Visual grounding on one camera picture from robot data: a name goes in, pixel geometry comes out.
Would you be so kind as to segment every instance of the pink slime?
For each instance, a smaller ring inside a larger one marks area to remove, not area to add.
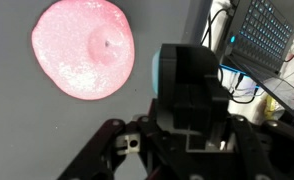
[[[117,91],[134,64],[134,42],[123,12],[104,0],[62,0],[32,32],[44,72],[65,93],[84,100]]]

